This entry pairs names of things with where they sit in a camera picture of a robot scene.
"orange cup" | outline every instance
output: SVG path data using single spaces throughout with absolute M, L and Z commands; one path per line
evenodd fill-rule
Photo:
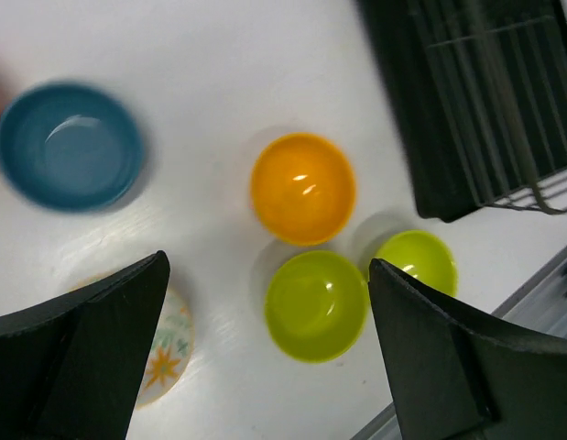
M 272 142 L 256 160 L 251 197 L 260 222 L 292 245 L 319 245 L 338 234 L 353 211 L 350 163 L 330 141 L 295 133 Z

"black dish rack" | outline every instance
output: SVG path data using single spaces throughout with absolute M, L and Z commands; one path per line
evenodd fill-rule
M 554 0 L 358 0 L 422 217 L 567 212 L 567 21 Z

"black object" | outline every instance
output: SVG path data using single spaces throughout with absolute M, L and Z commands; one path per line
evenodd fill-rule
M 159 251 L 0 317 L 0 440 L 125 438 L 168 282 Z
M 567 340 L 507 323 L 385 261 L 369 291 L 406 440 L 567 440 Z
M 509 129 L 506 98 L 492 90 L 495 75 L 485 71 L 472 1 L 357 0 L 397 117 L 418 212 L 446 222 L 484 205 L 557 214 L 542 206 L 567 191 L 566 180 L 542 186 L 546 200 L 518 191 L 567 169 L 561 2 L 475 0 L 513 84 L 525 145 Z

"orange flower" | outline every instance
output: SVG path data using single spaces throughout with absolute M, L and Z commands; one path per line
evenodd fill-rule
M 160 380 L 161 386 L 165 387 L 165 378 L 167 376 L 176 379 L 177 373 L 173 368 L 179 363 L 180 359 L 171 359 L 171 348 L 167 350 L 167 353 L 163 353 L 163 348 L 159 347 L 157 349 L 157 359 L 152 359 L 151 367 L 145 371 L 145 374 L 152 375 L 147 385 L 145 385 L 145 390 L 157 380 Z

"white object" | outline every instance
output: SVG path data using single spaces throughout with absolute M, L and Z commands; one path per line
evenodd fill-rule
M 88 256 L 104 266 L 97 258 L 91 274 L 104 271 L 110 247 L 169 255 L 196 347 L 173 389 L 135 411 L 128 440 L 345 440 L 391 402 L 372 316 L 346 354 L 321 365 L 268 337 L 265 283 L 300 249 L 256 221 L 248 179 L 281 134 L 322 134 L 352 162 L 358 202 L 330 247 L 353 261 L 388 229 L 427 229 L 453 251 L 458 298 L 490 312 L 567 244 L 567 215 L 418 218 L 354 2 L 0 0 L 0 72 L 17 92 L 66 77 L 99 83 L 145 129 L 140 191 L 108 212 L 46 211 L 0 178 L 0 315 L 65 292 Z

